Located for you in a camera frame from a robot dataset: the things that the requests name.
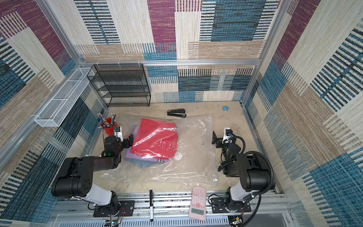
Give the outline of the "red trousers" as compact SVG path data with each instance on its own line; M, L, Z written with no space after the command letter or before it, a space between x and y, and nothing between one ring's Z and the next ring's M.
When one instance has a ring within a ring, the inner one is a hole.
M142 159L169 159L178 149L175 123L141 119L131 153Z

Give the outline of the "clear plastic vacuum bag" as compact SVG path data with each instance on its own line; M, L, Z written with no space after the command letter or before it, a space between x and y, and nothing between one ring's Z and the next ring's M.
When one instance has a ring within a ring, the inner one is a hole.
M185 185L208 185L218 181L215 151L212 148L213 123L210 115L176 119L155 119L123 115L119 120L122 133L129 136L141 119L175 123L178 133L178 149L167 162L141 168L127 162L126 149L116 169L107 170L101 178L133 182L182 183Z

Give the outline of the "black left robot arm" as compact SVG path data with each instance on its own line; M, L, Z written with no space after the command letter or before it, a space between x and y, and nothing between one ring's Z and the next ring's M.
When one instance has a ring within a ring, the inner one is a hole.
M132 135L127 139L109 136L104 140L105 150L100 157L66 158L52 184L52 195L93 204L95 218L131 217L135 201L119 201L116 192L93 183L93 173L116 169L122 160L122 151L132 144Z

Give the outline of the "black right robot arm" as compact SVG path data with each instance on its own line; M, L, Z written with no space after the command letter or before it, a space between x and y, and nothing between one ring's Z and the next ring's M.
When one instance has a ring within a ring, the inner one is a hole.
M208 198L213 213L250 212L250 201L274 189L275 179L268 158L257 151L246 151L244 139L226 128L224 136L212 134L212 144L221 149L221 163L217 171L239 182L229 187L223 197Z

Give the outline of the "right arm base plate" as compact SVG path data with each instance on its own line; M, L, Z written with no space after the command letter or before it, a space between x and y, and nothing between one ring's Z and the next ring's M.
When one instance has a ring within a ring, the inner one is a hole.
M212 197L208 199L212 213L249 213L251 212L251 206L248 204L244 204L243 207L237 208L228 208L225 204L225 199L220 197Z

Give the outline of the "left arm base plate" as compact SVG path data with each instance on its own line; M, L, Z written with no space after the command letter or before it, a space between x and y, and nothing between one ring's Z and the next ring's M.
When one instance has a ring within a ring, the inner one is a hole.
M94 218L107 218L107 217L131 217L134 212L135 201L119 201L119 209L111 210L104 207L96 206L94 209L93 217Z

